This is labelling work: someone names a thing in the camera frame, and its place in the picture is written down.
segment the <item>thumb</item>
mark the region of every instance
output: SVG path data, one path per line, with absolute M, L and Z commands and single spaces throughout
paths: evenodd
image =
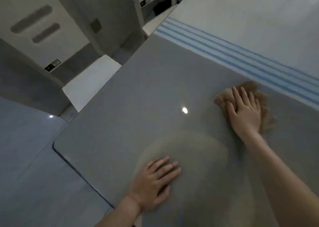
M 157 206 L 161 204 L 162 202 L 164 202 L 169 197 L 170 190 L 171 190 L 171 187 L 168 185 L 164 189 L 164 191 L 160 195 L 158 195 L 158 197 L 155 199 L 154 204 Z
M 230 118 L 236 115 L 234 105 L 230 101 L 226 102 L 226 108 Z

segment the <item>gray tabletop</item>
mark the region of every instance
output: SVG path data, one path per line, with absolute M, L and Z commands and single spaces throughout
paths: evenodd
M 272 225 L 265 221 L 272 213 L 253 162 L 213 103 L 218 92 L 245 80 L 151 35 L 60 134 L 54 148 L 113 205 L 125 194 L 136 169 L 151 157 L 170 154 L 178 159 L 183 174 L 172 185 L 176 197 L 145 215 L 143 225 L 212 221 L 238 226 L 225 219 L 237 220 L 236 213 L 243 208 L 252 210 L 245 217 L 249 221 L 240 220 L 242 225 Z M 260 88 L 269 95 L 277 118 L 276 128 L 266 135 L 270 146 L 319 194 L 319 113 L 268 87 Z M 214 201 L 209 206 L 207 195 Z M 172 209 L 177 217 L 167 216 Z

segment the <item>dark table edge trim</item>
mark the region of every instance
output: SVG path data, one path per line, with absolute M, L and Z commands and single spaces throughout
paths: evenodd
M 103 198 L 113 209 L 114 206 L 106 200 L 106 198 L 96 189 L 94 188 L 83 176 L 82 174 L 67 160 L 64 158 L 64 156 L 58 152 L 55 148 L 54 148 L 54 142 L 52 143 L 52 149 L 54 150 L 55 153 L 58 154 L 59 157 L 62 158 L 62 160 L 64 160 L 66 162 L 66 164 L 68 164 L 101 198 Z

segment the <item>bright light spot on table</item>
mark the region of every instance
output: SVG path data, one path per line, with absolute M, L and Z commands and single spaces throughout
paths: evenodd
M 188 110 L 186 107 L 182 107 L 181 110 L 183 111 L 183 113 L 187 114 L 188 113 Z

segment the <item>person's left hand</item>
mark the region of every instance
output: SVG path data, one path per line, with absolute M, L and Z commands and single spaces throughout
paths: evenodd
M 175 161 L 161 167 L 168 161 L 168 156 L 164 159 L 156 158 L 150 161 L 133 180 L 128 196 L 137 202 L 140 210 L 153 210 L 169 197 L 170 186 L 168 184 L 178 177 L 181 168 L 168 173 L 178 165 L 178 162 Z M 159 194 L 160 189 L 164 186 L 166 186 L 165 189 Z

